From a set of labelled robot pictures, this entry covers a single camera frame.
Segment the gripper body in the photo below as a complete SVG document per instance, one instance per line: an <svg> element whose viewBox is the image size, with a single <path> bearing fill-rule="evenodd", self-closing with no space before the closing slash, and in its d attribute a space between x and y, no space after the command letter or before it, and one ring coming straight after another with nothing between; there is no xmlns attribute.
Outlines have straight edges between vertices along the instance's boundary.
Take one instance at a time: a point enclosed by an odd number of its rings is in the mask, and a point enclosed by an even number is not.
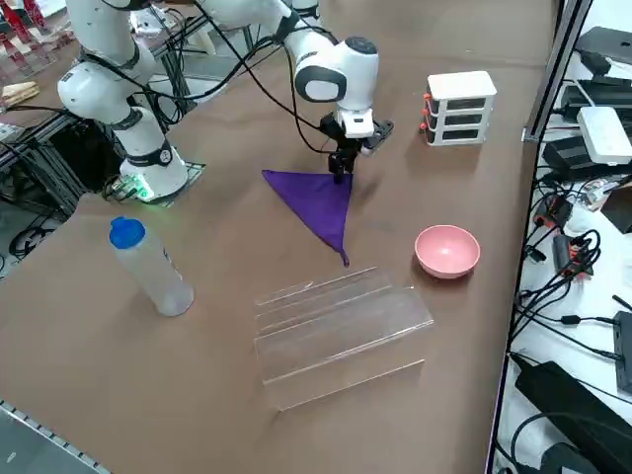
<svg viewBox="0 0 632 474"><path fill-rule="evenodd" d="M392 120L373 122L374 132L371 137L349 138L343 124L338 123L334 113L328 113L320 119L320 131L337 143L338 151L352 151L355 154L370 155L391 135L394 129Z"/></svg>

